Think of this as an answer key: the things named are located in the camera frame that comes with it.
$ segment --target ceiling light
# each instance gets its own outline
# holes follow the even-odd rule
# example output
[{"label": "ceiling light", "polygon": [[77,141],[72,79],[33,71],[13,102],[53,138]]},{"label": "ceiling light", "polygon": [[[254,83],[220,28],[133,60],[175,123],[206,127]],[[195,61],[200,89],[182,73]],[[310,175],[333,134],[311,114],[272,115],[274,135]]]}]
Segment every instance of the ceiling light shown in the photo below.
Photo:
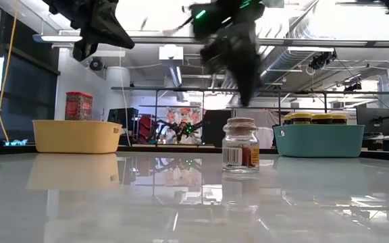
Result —
[{"label": "ceiling light", "polygon": [[358,105],[363,105],[363,104],[367,104],[367,103],[370,103],[370,102],[374,102],[376,101],[375,99],[370,99],[370,100],[366,100],[366,101],[361,101],[361,102],[358,102],[358,103],[355,103],[355,104],[352,104],[352,105],[345,105],[343,108],[352,108],[352,107],[356,107]]},{"label": "ceiling light", "polygon": [[333,52],[334,48],[327,48],[327,47],[288,47],[288,51]]},{"label": "ceiling light", "polygon": [[182,79],[181,79],[181,69],[180,69],[180,67],[176,67],[176,73],[177,73],[177,75],[178,75],[178,79],[181,80],[181,82],[182,82]]},{"label": "ceiling light", "polygon": [[70,35],[42,35],[33,34],[32,38],[38,43],[75,43],[82,40],[81,36],[70,36]]}]

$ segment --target computer monitor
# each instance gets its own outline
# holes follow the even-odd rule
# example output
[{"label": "computer monitor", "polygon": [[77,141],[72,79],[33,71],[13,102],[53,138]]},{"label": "computer monitor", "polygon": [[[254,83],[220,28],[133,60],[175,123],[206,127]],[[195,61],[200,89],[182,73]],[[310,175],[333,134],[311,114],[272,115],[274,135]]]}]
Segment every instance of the computer monitor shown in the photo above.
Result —
[{"label": "computer monitor", "polygon": [[366,134],[389,135],[389,109],[357,107],[357,123],[365,125]]}]

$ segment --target yellow lid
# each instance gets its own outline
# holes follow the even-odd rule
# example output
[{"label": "yellow lid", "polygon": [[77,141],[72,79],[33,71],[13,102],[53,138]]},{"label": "yellow lid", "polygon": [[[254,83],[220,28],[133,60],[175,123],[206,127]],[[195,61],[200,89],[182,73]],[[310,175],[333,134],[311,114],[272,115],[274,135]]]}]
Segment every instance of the yellow lid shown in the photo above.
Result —
[{"label": "yellow lid", "polygon": [[311,119],[332,119],[332,114],[315,114]]},{"label": "yellow lid", "polygon": [[348,119],[348,116],[345,114],[333,114],[332,119]]},{"label": "yellow lid", "polygon": [[292,119],[294,118],[311,118],[310,113],[293,113],[291,116]]}]

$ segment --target jar lid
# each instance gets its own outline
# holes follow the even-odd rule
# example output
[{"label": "jar lid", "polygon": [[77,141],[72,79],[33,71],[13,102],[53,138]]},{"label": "jar lid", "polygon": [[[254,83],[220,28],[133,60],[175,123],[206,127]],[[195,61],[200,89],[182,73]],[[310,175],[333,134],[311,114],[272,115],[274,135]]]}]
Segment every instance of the jar lid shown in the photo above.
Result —
[{"label": "jar lid", "polygon": [[348,119],[348,116],[345,114],[333,114],[332,119]]},{"label": "jar lid", "polygon": [[66,95],[72,95],[72,96],[84,96],[84,97],[88,97],[88,98],[92,98],[93,95],[92,94],[87,94],[85,92],[67,92]]},{"label": "jar lid", "polygon": [[314,114],[311,119],[332,119],[332,114]]},{"label": "jar lid", "polygon": [[311,118],[310,113],[293,113],[292,114],[292,119],[294,118]]},{"label": "jar lid", "polygon": [[246,117],[235,117],[228,119],[228,123],[223,127],[223,131],[237,131],[237,132],[248,132],[256,131],[257,127],[255,125],[255,120],[252,118]]},{"label": "jar lid", "polygon": [[242,122],[255,123],[255,120],[253,118],[247,118],[247,117],[234,117],[228,119],[228,124],[242,123]]}]

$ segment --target orange object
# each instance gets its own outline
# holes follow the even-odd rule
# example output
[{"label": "orange object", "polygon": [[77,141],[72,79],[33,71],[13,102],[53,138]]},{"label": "orange object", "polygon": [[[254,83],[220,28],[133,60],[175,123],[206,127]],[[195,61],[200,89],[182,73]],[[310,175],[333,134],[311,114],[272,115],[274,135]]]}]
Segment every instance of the orange object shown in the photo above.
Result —
[{"label": "orange object", "polygon": [[34,120],[40,153],[104,154],[117,151],[122,126],[104,121]]}]

